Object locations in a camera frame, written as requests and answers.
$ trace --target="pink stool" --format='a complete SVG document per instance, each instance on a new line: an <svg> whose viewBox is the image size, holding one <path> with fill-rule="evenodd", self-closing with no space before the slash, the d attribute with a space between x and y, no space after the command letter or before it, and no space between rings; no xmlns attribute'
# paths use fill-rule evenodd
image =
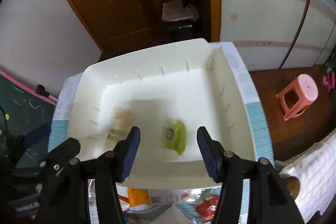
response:
<svg viewBox="0 0 336 224"><path fill-rule="evenodd" d="M285 101L285 94L291 90L294 90L299 100L289 109ZM283 119L287 121L290 118L300 116L316 100L318 95L319 91L313 78L306 74L299 75L276 95L285 111Z"/></svg>

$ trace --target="green chalkboard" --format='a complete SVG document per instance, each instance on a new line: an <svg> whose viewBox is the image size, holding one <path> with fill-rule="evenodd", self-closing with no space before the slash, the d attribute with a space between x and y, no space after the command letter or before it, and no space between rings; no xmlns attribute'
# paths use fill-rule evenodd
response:
<svg viewBox="0 0 336 224"><path fill-rule="evenodd" d="M0 106L9 115L8 134L27 134L45 123L51 123L55 106L23 90L0 74ZM0 117L0 130L4 131L4 119ZM31 147L17 167L33 167L48 150L49 137Z"/></svg>

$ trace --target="wooden floor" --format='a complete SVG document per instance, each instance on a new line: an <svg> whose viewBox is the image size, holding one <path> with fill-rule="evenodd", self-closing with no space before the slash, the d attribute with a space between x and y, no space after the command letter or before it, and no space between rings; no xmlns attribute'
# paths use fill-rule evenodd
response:
<svg viewBox="0 0 336 224"><path fill-rule="evenodd" d="M298 75L309 74L316 82L319 96L299 117L284 121L276 94ZM336 128L327 88L322 85L323 67L265 70L250 72L258 91L272 139L275 160L288 160L304 152Z"/></svg>

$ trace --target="green snack package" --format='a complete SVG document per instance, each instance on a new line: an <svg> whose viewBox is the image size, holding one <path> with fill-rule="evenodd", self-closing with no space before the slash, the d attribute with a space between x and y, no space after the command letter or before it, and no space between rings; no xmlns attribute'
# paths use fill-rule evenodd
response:
<svg viewBox="0 0 336 224"><path fill-rule="evenodd" d="M181 120L178 120L176 124L167 128L165 145L170 150L175 150L178 155L181 155L185 150L186 142L186 129Z"/></svg>

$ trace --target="blue gripper pad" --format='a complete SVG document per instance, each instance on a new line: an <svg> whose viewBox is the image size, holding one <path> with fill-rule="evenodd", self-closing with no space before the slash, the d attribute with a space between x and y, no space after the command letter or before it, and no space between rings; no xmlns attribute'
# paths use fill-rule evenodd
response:
<svg viewBox="0 0 336 224"><path fill-rule="evenodd" d="M128 147L122 159L122 172L120 174L121 182L123 182L131 173L134 159L140 145L140 129L138 127L132 127L125 141L125 145L128 145Z"/></svg>
<svg viewBox="0 0 336 224"><path fill-rule="evenodd" d="M211 139L205 127L200 127L197 130L197 143L209 177L211 177L216 183L220 182L218 173L223 166L221 154L222 151L224 152L224 149L222 147L222 151L218 149L220 143L217 144L216 141Z"/></svg>

